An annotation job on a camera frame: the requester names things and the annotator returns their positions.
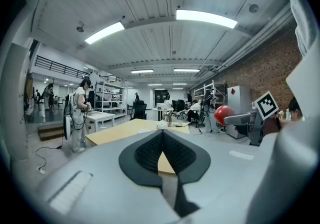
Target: ceiling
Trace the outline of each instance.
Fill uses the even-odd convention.
[[[185,88],[211,77],[289,0],[40,0],[32,35],[62,52],[135,85],[183,82]],[[257,4],[256,13],[249,12]],[[234,29],[175,19],[176,9],[203,11],[238,21]],[[125,30],[91,45],[89,36],[121,21]],[[84,32],[76,30],[81,23]],[[132,74],[131,70],[154,70]],[[199,69],[199,73],[174,72]]]

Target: red brick wall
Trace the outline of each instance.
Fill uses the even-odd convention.
[[[286,27],[286,31],[277,41],[249,54],[213,79],[217,82],[226,80],[228,87],[250,88],[252,101],[270,91],[280,110],[285,111],[294,96],[286,78],[302,59],[295,27],[295,24]]]

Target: gray pants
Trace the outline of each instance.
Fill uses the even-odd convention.
[[[87,148],[88,143],[85,137],[85,125],[83,125],[84,117],[80,109],[73,112],[72,119],[72,150],[76,153],[80,148]]]
[[[215,119],[215,110],[213,108],[208,108],[208,106],[204,106],[204,125],[205,125],[205,132],[206,133],[218,133],[219,129],[216,124]]]

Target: ceiling pipe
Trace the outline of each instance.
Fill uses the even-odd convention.
[[[252,39],[250,39],[244,46],[242,46],[238,51],[236,51],[236,53],[229,57],[225,62],[223,62],[222,65],[220,65],[217,68],[217,73],[215,73],[212,77],[202,80],[199,84],[193,86],[191,89],[201,85],[204,81],[213,78],[218,73],[230,67],[239,59],[243,58],[245,55],[252,52],[255,48],[257,48],[259,45],[261,45],[263,42],[265,42],[267,39],[273,36],[277,31],[283,28],[283,26],[285,26],[292,18],[293,14],[291,12],[291,6],[290,3],[288,3]]]

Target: concrete floor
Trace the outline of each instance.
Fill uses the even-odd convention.
[[[153,110],[147,110],[147,119],[148,120],[158,120],[158,115]],[[130,120],[130,116],[119,117],[115,119],[115,125],[120,125],[122,123],[128,122]],[[175,117],[172,117],[173,122],[177,122]],[[105,121],[103,127],[110,128],[111,121]],[[195,124],[191,124],[189,126],[189,132],[191,135],[194,135],[197,138],[204,138],[207,140],[219,141],[219,142],[227,142],[227,143],[241,143],[249,144],[250,140],[247,138],[234,139],[227,135],[225,132],[220,133],[205,133],[205,127],[200,126],[200,128],[196,128]],[[65,140],[64,138],[56,138],[48,141],[40,141],[39,136],[37,134],[38,126],[36,124],[27,124],[27,130],[29,133],[28,138],[28,148],[29,148],[29,161],[21,164],[16,170],[16,175],[20,178],[20,180],[28,186],[30,189],[36,189],[37,186],[43,181],[47,176],[52,174],[55,170],[59,169],[72,159],[79,156],[81,153],[73,153],[72,152],[72,141]],[[56,148],[62,144],[61,149],[49,149],[42,148],[38,151],[38,154],[44,157],[47,161],[44,171],[45,174],[40,174],[36,169],[38,166],[42,166],[45,164],[45,161],[36,155],[36,150],[41,147],[50,147]],[[177,191],[177,178],[175,176],[168,176],[162,174],[163,179],[163,196],[166,198],[168,203],[173,207],[175,203],[175,196]]]

